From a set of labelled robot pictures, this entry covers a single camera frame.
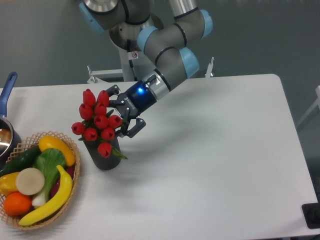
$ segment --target fruit basket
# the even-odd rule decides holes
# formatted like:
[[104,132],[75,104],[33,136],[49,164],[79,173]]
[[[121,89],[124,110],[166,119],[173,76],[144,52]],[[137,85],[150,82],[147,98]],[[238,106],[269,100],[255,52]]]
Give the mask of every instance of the fruit basket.
[[44,136],[54,136],[61,139],[71,149],[71,151],[75,156],[74,176],[73,176],[71,193],[67,201],[64,203],[64,205],[59,210],[57,210],[57,212],[55,212],[53,216],[47,217],[44,220],[29,226],[19,225],[19,221],[21,220],[22,216],[9,216],[6,214],[4,210],[4,201],[6,199],[6,196],[3,194],[0,194],[0,219],[4,221],[7,225],[12,226],[19,230],[39,229],[49,225],[50,223],[55,221],[57,218],[59,218],[59,216],[61,216],[61,214],[66,210],[66,208],[70,204],[79,182],[80,165],[81,165],[79,149],[70,137],[68,137],[67,135],[64,135],[61,132],[60,133],[53,132],[53,131],[41,132],[41,133],[39,132],[37,134],[32,135],[31,137],[27,137],[26,140],[23,140],[22,143],[19,143],[18,146],[13,150],[13,152],[10,154],[10,157],[7,160],[7,163],[8,161],[11,161],[14,157],[18,156],[20,153],[24,152],[25,150],[38,145],[39,140]]

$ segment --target blue pot handle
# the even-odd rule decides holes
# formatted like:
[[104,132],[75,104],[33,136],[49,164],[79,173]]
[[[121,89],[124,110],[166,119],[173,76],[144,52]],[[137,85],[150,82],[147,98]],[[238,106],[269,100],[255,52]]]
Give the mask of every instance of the blue pot handle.
[[18,74],[16,72],[11,72],[8,76],[8,79],[5,82],[4,88],[0,95],[0,116],[7,116],[7,103],[13,89],[15,82],[17,80]]

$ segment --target radish slice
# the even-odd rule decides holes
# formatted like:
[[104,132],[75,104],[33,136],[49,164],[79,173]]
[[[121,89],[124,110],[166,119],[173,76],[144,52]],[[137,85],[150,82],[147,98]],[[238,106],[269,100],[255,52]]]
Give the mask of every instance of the radish slice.
[[34,167],[23,169],[15,180],[18,191],[24,195],[34,195],[44,187],[45,176]]

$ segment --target yellow pepper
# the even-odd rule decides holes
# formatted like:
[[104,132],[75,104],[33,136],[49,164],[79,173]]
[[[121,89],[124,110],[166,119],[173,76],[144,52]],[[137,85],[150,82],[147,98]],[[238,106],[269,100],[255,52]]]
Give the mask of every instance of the yellow pepper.
[[43,152],[46,149],[60,150],[65,157],[65,164],[67,167],[71,167],[76,163],[75,155],[71,151],[71,149],[68,147],[68,145],[65,144],[64,141],[62,141],[61,139],[55,136],[50,136],[50,135],[43,136],[39,140],[39,148],[41,152]]
[[37,223],[51,214],[55,213],[59,208],[61,208],[68,200],[71,190],[72,190],[72,178],[66,170],[58,165],[56,168],[60,172],[60,187],[56,194],[44,205],[38,207],[37,209],[29,212],[19,221],[21,226],[30,226]]
[[0,177],[0,194],[8,196],[18,191],[16,186],[16,178],[19,172],[13,172]]

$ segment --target black vase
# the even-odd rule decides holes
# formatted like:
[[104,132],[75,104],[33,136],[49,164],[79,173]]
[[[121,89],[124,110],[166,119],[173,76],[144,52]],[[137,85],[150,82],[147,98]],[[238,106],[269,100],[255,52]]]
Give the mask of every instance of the black vase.
[[[111,154],[109,157],[103,157],[98,152],[98,141],[84,141],[84,145],[88,150],[94,164],[98,169],[111,170],[114,169],[121,161],[121,158]],[[110,144],[120,152],[118,139],[115,137],[110,141]]]

